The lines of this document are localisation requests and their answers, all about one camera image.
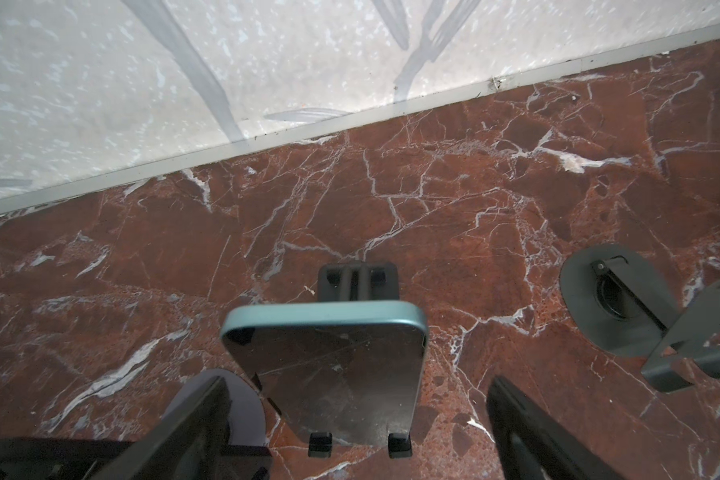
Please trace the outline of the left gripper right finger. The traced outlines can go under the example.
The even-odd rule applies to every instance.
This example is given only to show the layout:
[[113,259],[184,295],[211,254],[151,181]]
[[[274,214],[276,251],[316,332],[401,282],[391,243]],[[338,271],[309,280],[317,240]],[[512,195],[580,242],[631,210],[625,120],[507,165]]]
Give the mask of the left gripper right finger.
[[493,378],[487,411],[506,479],[620,479],[504,376]]

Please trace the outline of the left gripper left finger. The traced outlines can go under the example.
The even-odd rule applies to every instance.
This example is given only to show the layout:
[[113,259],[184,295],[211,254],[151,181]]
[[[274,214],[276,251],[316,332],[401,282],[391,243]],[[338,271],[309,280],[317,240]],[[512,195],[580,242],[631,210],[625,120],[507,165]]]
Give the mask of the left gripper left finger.
[[227,437],[230,407],[225,381],[211,378],[94,477],[213,479]]

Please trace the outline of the phone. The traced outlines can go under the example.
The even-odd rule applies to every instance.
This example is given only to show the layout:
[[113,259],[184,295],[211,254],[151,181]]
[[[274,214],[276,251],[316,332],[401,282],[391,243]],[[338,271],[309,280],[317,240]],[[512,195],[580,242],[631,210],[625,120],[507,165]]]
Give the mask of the phone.
[[[0,440],[0,479],[92,479],[122,455],[130,441],[17,437]],[[265,447],[221,447],[212,479],[269,479]]]
[[412,428],[425,313],[401,300],[260,304],[230,311],[221,340],[297,437],[386,445]]

